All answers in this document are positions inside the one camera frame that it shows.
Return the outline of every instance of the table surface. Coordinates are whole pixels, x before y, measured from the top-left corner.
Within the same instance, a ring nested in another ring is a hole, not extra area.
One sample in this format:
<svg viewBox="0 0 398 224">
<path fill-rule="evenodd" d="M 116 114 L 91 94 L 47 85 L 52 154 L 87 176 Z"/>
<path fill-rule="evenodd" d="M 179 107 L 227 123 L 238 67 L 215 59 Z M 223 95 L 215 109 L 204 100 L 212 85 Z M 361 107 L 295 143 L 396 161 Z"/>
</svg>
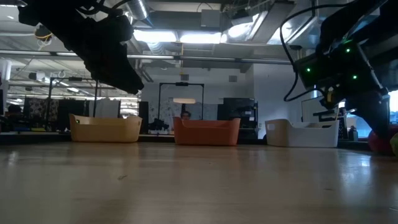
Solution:
<svg viewBox="0 0 398 224">
<path fill-rule="evenodd" d="M 0 223 L 398 223 L 398 160 L 344 149 L 2 146 Z"/>
</svg>

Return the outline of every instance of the ceiling pipe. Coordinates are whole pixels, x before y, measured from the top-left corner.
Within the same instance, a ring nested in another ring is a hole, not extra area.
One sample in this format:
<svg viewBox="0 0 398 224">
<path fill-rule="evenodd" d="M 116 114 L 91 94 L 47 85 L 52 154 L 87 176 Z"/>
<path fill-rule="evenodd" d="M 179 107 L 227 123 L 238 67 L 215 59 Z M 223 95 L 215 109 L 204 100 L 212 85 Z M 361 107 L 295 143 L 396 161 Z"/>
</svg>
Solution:
<svg viewBox="0 0 398 224">
<path fill-rule="evenodd" d="M 127 8 L 135 20 L 139 20 L 151 27 L 154 26 L 149 19 L 149 11 L 145 0 L 129 1 Z"/>
<path fill-rule="evenodd" d="M 311 0 L 311 7 L 317 6 L 318 1 L 316 0 Z M 304 31 L 306 31 L 309 27 L 312 26 L 316 21 L 318 20 L 317 18 L 317 12 L 315 9 L 311 10 L 311 16 L 302 24 L 294 33 L 291 35 L 286 41 L 286 43 L 291 44 L 293 41 L 295 41 L 299 36 L 301 36 Z"/>
<path fill-rule="evenodd" d="M 152 52 L 154 55 L 164 55 L 166 54 L 166 50 L 164 49 L 164 46 L 160 42 L 156 43 L 147 43 L 149 50 Z"/>
<path fill-rule="evenodd" d="M 73 52 L 45 52 L 30 50 L 0 50 L 0 55 L 7 57 L 12 56 L 35 56 L 35 57 L 61 57 L 61 58 L 77 58 L 77 54 Z M 182 55 L 141 55 L 127 54 L 127 58 L 134 59 L 152 59 L 152 60 L 198 60 L 207 62 L 235 62 L 235 63 L 262 63 L 262 64 L 278 64 L 290 65 L 286 59 L 255 59 L 255 58 L 229 58 L 229 57 L 206 57 L 206 56 L 182 56 Z"/>
</svg>

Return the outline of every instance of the white wall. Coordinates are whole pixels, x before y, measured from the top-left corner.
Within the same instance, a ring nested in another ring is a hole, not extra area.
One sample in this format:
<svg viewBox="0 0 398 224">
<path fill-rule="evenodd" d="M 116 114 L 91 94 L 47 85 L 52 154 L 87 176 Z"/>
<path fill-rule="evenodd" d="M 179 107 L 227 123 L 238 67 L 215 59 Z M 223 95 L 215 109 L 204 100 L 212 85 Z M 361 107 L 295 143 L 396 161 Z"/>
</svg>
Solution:
<svg viewBox="0 0 398 224">
<path fill-rule="evenodd" d="M 295 101 L 285 102 L 284 96 L 294 82 L 294 72 L 291 65 L 253 65 L 254 97 L 259 103 L 259 138 L 265 133 L 265 122 L 272 119 L 289 119 L 300 121 L 302 116 L 301 102 L 308 99 L 303 96 Z M 291 96 L 304 92 L 301 81 Z"/>
<path fill-rule="evenodd" d="M 159 82 L 180 82 L 180 69 L 169 68 L 161 70 L 148 68 L 147 72 L 156 81 L 146 83 L 142 90 L 142 101 L 156 101 L 159 98 Z M 222 104 L 223 98 L 247 98 L 250 97 L 246 88 L 246 77 L 238 69 L 211 69 L 184 68 L 183 72 L 190 75 L 189 83 L 205 84 L 205 103 Z M 230 83 L 229 76 L 236 75 L 238 82 Z M 162 86 L 162 98 L 194 98 L 201 102 L 201 86 Z"/>
</svg>

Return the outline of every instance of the bright window light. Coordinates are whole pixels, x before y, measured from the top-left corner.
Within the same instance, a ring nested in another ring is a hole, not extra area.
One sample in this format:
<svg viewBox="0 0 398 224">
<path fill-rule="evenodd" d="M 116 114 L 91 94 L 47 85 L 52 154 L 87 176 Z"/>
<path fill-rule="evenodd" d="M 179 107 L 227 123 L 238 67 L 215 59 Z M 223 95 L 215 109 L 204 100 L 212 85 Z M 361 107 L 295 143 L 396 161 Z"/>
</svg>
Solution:
<svg viewBox="0 0 398 224">
<path fill-rule="evenodd" d="M 131 113 L 131 114 L 138 115 L 138 111 L 134 110 L 134 109 L 122 109 L 121 112 L 122 113 Z"/>
<path fill-rule="evenodd" d="M 343 107 L 346 107 L 346 102 L 340 102 L 340 103 L 338 103 L 338 107 L 339 108 L 343 108 Z"/>
<path fill-rule="evenodd" d="M 232 26 L 228 30 L 228 35 L 232 38 L 239 37 L 240 35 L 243 35 L 243 34 L 249 32 L 251 25 L 252 25 L 252 22 Z"/>
<path fill-rule="evenodd" d="M 192 32 L 182 35 L 180 41 L 188 44 L 219 44 L 221 33 L 209 34 L 204 32 Z"/>
<path fill-rule="evenodd" d="M 134 37 L 138 41 L 144 41 L 147 43 L 154 42 L 176 42 L 177 38 L 173 31 L 143 31 L 143 30 L 135 30 Z"/>
<path fill-rule="evenodd" d="M 390 111 L 398 112 L 398 90 L 390 92 L 389 95 L 390 95 Z"/>
<path fill-rule="evenodd" d="M 78 89 L 76 89 L 76 88 L 68 88 L 68 90 L 70 90 L 70 91 L 74 91 L 75 93 L 78 93 L 78 92 L 79 92 L 79 90 L 78 90 Z"/>
</svg>

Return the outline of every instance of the ceiling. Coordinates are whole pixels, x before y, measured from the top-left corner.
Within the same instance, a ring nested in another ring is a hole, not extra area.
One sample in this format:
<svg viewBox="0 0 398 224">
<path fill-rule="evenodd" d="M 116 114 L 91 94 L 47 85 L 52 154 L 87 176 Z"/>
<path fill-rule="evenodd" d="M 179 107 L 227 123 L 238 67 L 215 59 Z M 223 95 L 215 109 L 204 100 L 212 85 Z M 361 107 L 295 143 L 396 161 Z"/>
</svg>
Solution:
<svg viewBox="0 0 398 224">
<path fill-rule="evenodd" d="M 119 0 L 106 0 L 107 6 L 113 6 Z M 346 0 L 318 0 L 319 4 L 327 4 L 327 3 L 346 3 Z M 240 7 L 239 5 L 247 4 L 247 1 L 230 1 L 230 0 L 206 0 L 207 4 L 201 3 L 200 0 L 151 0 L 147 1 L 147 6 L 150 9 L 149 19 L 153 22 L 153 24 L 158 24 L 158 27 L 154 27 L 154 29 L 164 29 L 165 27 L 173 27 L 176 31 L 181 30 L 201 30 L 201 27 L 198 27 L 198 19 L 201 19 L 201 10 L 209 9 L 212 7 L 216 10 L 223 10 L 225 13 L 229 13 L 233 7 Z M 275 5 L 273 1 L 268 1 L 267 4 L 264 4 L 263 9 L 269 11 L 268 16 L 271 15 L 271 12 Z M 292 1 L 293 7 L 291 10 L 284 12 L 286 15 L 293 14 L 299 10 L 308 8 L 311 6 L 311 0 L 300 0 L 300 1 Z M 291 54 L 294 58 L 299 57 L 300 55 L 305 55 L 305 51 L 307 49 L 313 49 L 319 37 L 320 24 L 322 21 L 335 12 L 336 9 L 325 9 L 316 12 L 316 17 L 313 22 L 306 27 L 305 30 L 300 35 L 297 35 L 293 41 L 291 41 L 290 45 L 300 45 L 303 47 L 301 52 L 291 51 Z M 103 19 L 106 15 L 103 13 L 99 13 L 94 15 L 93 18 L 96 20 Z M 290 21 L 288 27 L 289 29 L 289 38 L 295 33 L 296 30 L 301 28 L 303 24 L 308 21 L 311 17 L 311 13 L 304 14 Z M 372 21 L 375 17 L 377 17 L 377 12 L 364 20 L 364 24 Z M 18 10 L 16 7 L 2 7 L 0 6 L 0 49 L 4 50 L 39 50 L 40 41 L 38 41 L 34 36 L 35 27 L 27 26 L 24 24 L 18 23 Z M 287 57 L 285 52 L 283 51 L 282 46 L 280 45 L 280 40 L 276 32 L 276 28 L 278 28 L 279 23 L 277 22 L 277 18 L 265 18 L 265 21 L 268 22 L 268 26 L 264 28 L 260 28 L 262 30 L 262 35 L 269 35 L 271 37 L 269 42 L 262 42 L 261 38 L 255 41 L 246 41 L 246 42 L 238 42 L 238 43 L 229 43 L 229 44 L 178 44 L 171 42 L 162 43 L 164 49 L 167 54 L 180 55 L 183 52 L 183 55 L 192 55 L 192 56 L 203 56 L 203 57 L 234 57 L 234 58 L 269 58 L 269 59 L 282 59 L 286 60 Z M 140 29 L 140 26 L 145 26 L 145 24 L 137 22 L 134 25 L 136 29 Z M 150 48 L 145 42 L 137 41 L 135 38 L 132 38 L 128 43 L 128 52 L 130 54 L 151 54 Z M 63 44 L 57 39 L 54 38 L 51 44 L 42 47 L 43 51 L 54 51 L 54 52 L 67 52 L 67 49 L 63 46 Z M 32 58 L 28 56 L 18 56 L 18 57 L 7 57 L 7 59 L 12 60 L 12 75 L 11 75 L 11 85 L 14 85 L 11 89 L 11 93 L 25 93 L 24 86 L 17 85 L 46 85 L 41 81 L 33 81 L 28 79 L 29 72 L 36 71 L 44 71 L 46 76 L 55 75 L 60 71 L 65 72 L 66 77 L 78 76 L 83 78 L 90 78 L 90 73 L 85 69 L 83 62 L 79 58 L 68 58 L 65 60 L 64 58 Z M 144 65 L 147 68 L 147 72 L 149 76 L 152 76 L 154 82 L 164 80 L 163 78 L 159 78 L 162 75 L 162 71 L 166 69 L 174 71 L 175 68 L 180 66 L 179 61 L 163 61 L 163 60 L 144 60 Z M 201 70 L 205 69 L 236 69 L 241 73 L 244 73 L 249 69 L 250 64 L 245 63 L 231 63 L 231 62 L 209 62 L 209 61 L 200 61 L 200 60 L 192 60 L 192 61 L 184 61 L 184 68 L 197 68 Z M 192 74 L 200 75 L 200 72 L 193 72 Z M 80 83 L 76 84 L 76 86 L 87 86 L 91 87 L 94 83 Z M 81 96 L 90 96 L 94 93 L 94 89 L 85 89 L 85 93 L 80 92 Z M 48 93 L 48 88 L 43 87 L 35 87 L 33 91 L 29 91 L 29 93 L 35 94 L 46 94 Z M 71 94 L 67 91 L 66 88 L 60 88 L 54 90 L 54 95 L 65 95 Z M 101 95 L 108 96 L 128 96 L 127 93 L 120 90 L 101 90 Z"/>
</svg>

